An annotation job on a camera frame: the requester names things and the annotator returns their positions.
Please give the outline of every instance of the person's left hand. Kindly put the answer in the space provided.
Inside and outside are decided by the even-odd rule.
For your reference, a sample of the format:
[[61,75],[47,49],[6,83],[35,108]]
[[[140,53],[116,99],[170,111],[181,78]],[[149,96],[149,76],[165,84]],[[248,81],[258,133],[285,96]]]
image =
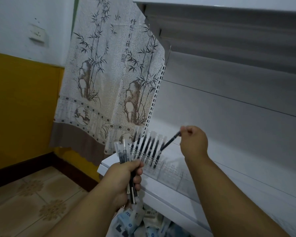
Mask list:
[[113,204],[115,209],[118,209],[127,203],[126,187],[130,181],[130,173],[136,168],[136,176],[133,179],[135,189],[139,191],[141,189],[141,177],[144,163],[139,160],[128,161],[120,164],[115,163],[107,170],[101,184],[108,190],[109,194],[114,197]]

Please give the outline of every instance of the forearm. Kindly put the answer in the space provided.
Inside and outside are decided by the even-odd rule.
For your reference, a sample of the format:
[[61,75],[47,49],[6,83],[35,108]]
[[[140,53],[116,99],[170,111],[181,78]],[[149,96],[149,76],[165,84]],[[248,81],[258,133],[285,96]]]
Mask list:
[[105,236],[113,218],[114,196],[99,183],[45,237]]
[[187,161],[206,218],[217,236],[288,236],[208,156]]

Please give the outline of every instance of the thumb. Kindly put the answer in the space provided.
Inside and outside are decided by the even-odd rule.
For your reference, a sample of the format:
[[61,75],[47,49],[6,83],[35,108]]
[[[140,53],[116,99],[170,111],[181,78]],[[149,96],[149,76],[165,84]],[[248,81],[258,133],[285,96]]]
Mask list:
[[132,172],[140,165],[140,160],[134,160],[134,161],[127,161],[123,165],[126,165],[127,169]]
[[188,131],[185,126],[181,126],[180,132],[181,132],[182,139],[185,139],[189,136]]

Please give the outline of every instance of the hand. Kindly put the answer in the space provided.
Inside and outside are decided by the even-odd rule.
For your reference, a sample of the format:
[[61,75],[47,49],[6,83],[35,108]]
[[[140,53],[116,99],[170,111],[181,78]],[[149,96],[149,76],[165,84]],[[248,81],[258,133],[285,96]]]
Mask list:
[[130,181],[130,173],[136,168],[138,169],[133,182],[137,191],[141,189],[140,175],[143,173],[143,166],[144,163],[139,160],[135,160],[128,161],[123,164],[115,163],[107,170],[100,183],[108,190],[108,193],[114,197],[113,205],[115,209],[118,209],[127,203],[128,198],[126,194],[126,187]]
[[181,126],[181,151],[186,162],[208,157],[208,139],[204,131],[196,126]]

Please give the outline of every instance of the tile floor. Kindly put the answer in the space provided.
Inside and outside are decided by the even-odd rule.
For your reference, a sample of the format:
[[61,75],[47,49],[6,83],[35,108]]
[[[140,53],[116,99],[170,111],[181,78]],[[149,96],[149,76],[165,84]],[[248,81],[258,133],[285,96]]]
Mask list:
[[85,195],[54,167],[0,187],[0,237],[41,237]]

